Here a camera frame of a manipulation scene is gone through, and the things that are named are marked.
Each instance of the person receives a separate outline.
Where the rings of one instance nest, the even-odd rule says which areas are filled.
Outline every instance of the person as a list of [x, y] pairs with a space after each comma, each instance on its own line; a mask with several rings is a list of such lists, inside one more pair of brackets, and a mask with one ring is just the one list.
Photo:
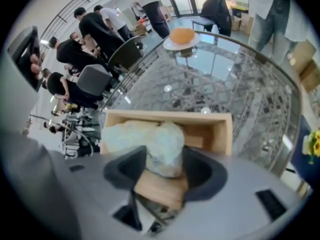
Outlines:
[[51, 115], [53, 115], [54, 117], [60, 117], [61, 115], [64, 115], [65, 111], [61, 110], [61, 111], [51, 111]]
[[79, 72], [86, 66], [100, 64], [107, 72], [110, 72], [114, 78], [118, 78], [119, 74], [113, 69], [108, 68], [106, 63], [101, 59], [82, 51], [82, 45], [72, 39], [59, 42], [54, 36], [49, 40], [49, 47], [56, 49], [56, 59], [61, 63], [68, 63], [73, 65]]
[[142, 6], [145, 14], [150, 20], [151, 26], [158, 35], [165, 39], [170, 34], [167, 22], [160, 11], [159, 0], [136, 0]]
[[[82, 51], [84, 51], [84, 52], [86, 52], [86, 53], [88, 53], [88, 54], [91, 54], [91, 55], [94, 54], [94, 50], [89, 50], [89, 49], [84, 45], [84, 43], [85, 43], [84, 39], [81, 38], [77, 32], [71, 33], [70, 39], [75, 40], [75, 41], [77, 41], [78, 43], [82, 44]], [[105, 63], [108, 63], [108, 58], [105, 56], [105, 54], [104, 54], [103, 52], [101, 52], [101, 49], [100, 49], [99, 45], [96, 45], [95, 47], [96, 47], [97, 50], [99, 51], [99, 53], [98, 53], [98, 55], [96, 56], [96, 58], [97, 58], [98, 60], [103, 60]]]
[[64, 132], [65, 128], [63, 126], [49, 126], [49, 124], [47, 122], [43, 123], [43, 127], [47, 128], [50, 132], [52, 132], [53, 134], [56, 134], [58, 132]]
[[74, 11], [73, 16], [80, 21], [79, 29], [85, 46], [90, 51], [93, 50], [95, 54], [99, 53], [95, 42], [108, 57], [108, 60], [124, 44], [124, 41], [104, 23], [100, 14], [96, 12], [87, 13], [85, 8], [79, 7]]
[[94, 12], [101, 15], [106, 25], [114, 32], [118, 32], [124, 41], [128, 41], [135, 35], [129, 30], [126, 23], [118, 17], [118, 11], [107, 7], [97, 5], [94, 7]]
[[294, 0], [249, 0], [249, 14], [254, 19], [248, 45], [261, 52], [273, 34], [270, 58], [278, 65], [307, 39], [309, 20]]
[[95, 102], [103, 99], [102, 96], [97, 97], [82, 91], [75, 82], [65, 79], [58, 72], [51, 73], [49, 69], [45, 68], [42, 74], [46, 80], [48, 91], [59, 100], [66, 100], [69, 103], [75, 103], [86, 108], [97, 109], [98, 105]]
[[78, 69], [70, 64], [64, 65], [64, 69], [73, 77], [78, 77], [81, 73]]

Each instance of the jeans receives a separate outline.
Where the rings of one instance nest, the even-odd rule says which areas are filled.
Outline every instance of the jeans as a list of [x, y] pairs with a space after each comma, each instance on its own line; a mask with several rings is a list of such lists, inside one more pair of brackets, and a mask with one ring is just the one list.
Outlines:
[[124, 25], [122, 28], [118, 29], [119, 35], [122, 37], [122, 39], [126, 42], [130, 38], [133, 38], [135, 35], [129, 30], [127, 25]]
[[154, 31], [157, 32], [162, 39], [165, 39], [167, 36], [169, 36], [169, 27], [160, 11], [159, 1], [148, 3], [142, 8], [145, 14], [148, 16]]
[[285, 37], [290, 10], [290, 0], [273, 0], [265, 19], [255, 15], [248, 45], [261, 52], [273, 34], [271, 60], [281, 65], [286, 55], [293, 51], [297, 42]]

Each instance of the orange object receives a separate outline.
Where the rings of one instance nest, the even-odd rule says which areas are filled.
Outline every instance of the orange object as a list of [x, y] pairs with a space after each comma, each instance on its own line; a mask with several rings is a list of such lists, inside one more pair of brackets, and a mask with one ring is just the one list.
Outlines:
[[195, 34], [196, 33], [192, 28], [177, 27], [171, 31], [170, 39], [178, 45], [184, 45], [194, 39]]

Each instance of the glass table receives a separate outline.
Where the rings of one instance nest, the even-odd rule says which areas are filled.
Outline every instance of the glass table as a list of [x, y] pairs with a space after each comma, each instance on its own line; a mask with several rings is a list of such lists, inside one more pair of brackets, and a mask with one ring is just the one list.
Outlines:
[[291, 158], [300, 125], [301, 96], [277, 65], [229, 37], [196, 31], [200, 42], [170, 51], [159, 43], [138, 61], [104, 110], [231, 113], [232, 155], [278, 177]]

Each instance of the wooden block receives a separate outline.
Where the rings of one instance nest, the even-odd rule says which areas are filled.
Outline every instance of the wooden block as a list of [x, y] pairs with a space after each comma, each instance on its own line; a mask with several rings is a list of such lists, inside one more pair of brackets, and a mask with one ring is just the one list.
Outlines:
[[188, 181], [184, 173], [178, 178], [163, 178], [144, 170], [134, 191], [161, 205], [171, 209], [181, 209], [183, 207], [184, 194], [188, 189]]

